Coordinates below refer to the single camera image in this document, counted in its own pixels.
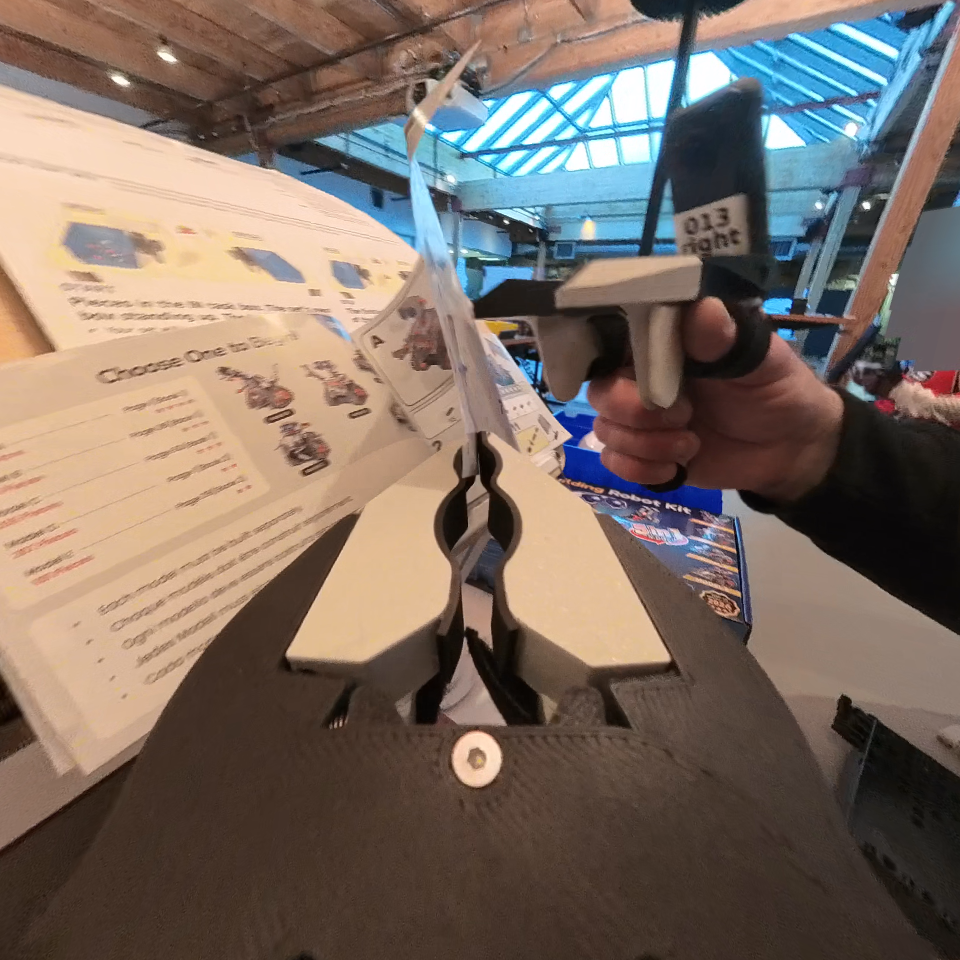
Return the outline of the white instruction booklet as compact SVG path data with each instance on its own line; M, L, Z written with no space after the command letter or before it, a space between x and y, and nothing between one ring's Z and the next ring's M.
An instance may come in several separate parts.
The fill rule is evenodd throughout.
M2 678L54 769L138 745L263 586L462 435L419 258L351 332L221 320L2 366Z

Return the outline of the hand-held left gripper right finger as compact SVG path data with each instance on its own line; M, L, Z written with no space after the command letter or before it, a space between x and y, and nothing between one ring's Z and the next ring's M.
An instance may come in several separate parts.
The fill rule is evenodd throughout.
M480 437L496 666L514 677L635 677L673 660L601 516L497 436Z

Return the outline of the black perforated building block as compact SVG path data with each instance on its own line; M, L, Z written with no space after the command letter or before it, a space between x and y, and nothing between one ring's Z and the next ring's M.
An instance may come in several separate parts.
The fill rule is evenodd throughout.
M839 781L848 830L911 926L959 957L959 779L846 695L831 723L850 747Z

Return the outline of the white ceiling projector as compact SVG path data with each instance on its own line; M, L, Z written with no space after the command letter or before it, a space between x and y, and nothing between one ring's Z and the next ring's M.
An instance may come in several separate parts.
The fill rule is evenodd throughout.
M490 108L462 80L423 78L405 95L408 115L442 134L475 131L489 119Z

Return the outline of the blue robot kit box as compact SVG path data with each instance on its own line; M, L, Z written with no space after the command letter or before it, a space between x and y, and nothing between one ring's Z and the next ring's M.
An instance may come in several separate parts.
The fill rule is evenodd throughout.
M741 642L749 642L752 600L735 517L674 502L669 495L595 486L565 476L559 481L596 513L614 518L724 620Z

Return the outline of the person's right forearm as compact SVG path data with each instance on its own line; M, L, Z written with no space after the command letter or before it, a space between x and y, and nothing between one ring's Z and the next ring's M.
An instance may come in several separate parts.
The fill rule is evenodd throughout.
M809 492L739 497L882 591L959 633L959 434L845 397L837 452Z

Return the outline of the red and white fabric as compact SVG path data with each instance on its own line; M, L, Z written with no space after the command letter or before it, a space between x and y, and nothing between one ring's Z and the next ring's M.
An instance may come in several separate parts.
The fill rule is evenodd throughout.
M902 421L936 423L959 429L959 371L922 371L893 361L858 361L853 381L883 414Z

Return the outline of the blue plastic bin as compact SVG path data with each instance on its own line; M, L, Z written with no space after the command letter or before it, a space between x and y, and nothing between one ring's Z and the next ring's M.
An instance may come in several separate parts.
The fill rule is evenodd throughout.
M603 494L617 492L632 498L654 499L690 509L700 509L711 514L723 513L723 494L718 489L696 486L679 486L667 491L651 488L620 479L606 468L596 450L582 447L580 442L594 429L594 419L586 414L557 414L558 423L568 431L570 438L562 446L564 465L560 477L573 484L581 493Z

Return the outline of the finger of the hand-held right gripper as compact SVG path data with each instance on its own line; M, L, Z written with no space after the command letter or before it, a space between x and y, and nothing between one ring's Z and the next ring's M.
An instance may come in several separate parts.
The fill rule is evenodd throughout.
M558 402L570 402L594 363L593 308L570 305L564 282L506 279L472 302L477 320L520 318L534 333L542 375Z
M678 400L685 353L682 314L700 297L704 264L697 256L642 256L591 261L562 283L562 311L625 316L635 381L643 406L666 410Z

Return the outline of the black disc on pole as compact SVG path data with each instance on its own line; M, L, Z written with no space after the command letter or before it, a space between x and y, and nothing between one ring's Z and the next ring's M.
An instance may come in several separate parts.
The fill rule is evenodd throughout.
M631 6L646 18L657 22L680 23L674 71L663 117L663 131L656 155L650 196L639 240L640 257L654 252L657 227L668 183L666 171L666 130L674 114L683 106L688 94L690 60L693 55L699 23L702 17L726 13L740 4L739 1L631 1Z

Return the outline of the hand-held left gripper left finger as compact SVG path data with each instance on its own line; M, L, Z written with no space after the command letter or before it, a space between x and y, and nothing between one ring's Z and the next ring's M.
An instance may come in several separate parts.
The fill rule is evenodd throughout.
M463 646L453 548L469 525L461 445L366 504L286 651L324 677L451 677Z

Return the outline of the person's right hand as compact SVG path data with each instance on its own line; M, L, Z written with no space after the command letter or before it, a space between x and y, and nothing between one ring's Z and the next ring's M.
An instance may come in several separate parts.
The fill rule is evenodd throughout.
M826 477L839 446L844 402L776 334L762 364L736 379L691 379L664 410L643 406L629 367L597 378L587 399L601 460L648 488L682 466L696 487L740 490L775 503Z

